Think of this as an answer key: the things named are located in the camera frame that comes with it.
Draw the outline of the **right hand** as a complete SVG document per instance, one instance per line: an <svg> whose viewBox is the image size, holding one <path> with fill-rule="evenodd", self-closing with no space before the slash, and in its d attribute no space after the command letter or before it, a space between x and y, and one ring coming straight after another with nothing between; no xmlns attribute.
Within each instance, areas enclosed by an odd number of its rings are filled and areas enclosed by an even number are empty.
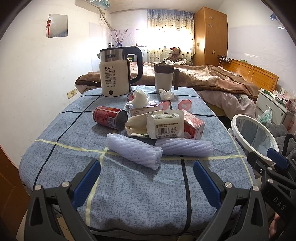
<svg viewBox="0 0 296 241"><path fill-rule="evenodd" d="M269 226L269 237L272 237L276 234L279 221L280 221L280 216L277 213L275 213L274 219Z"/></svg>

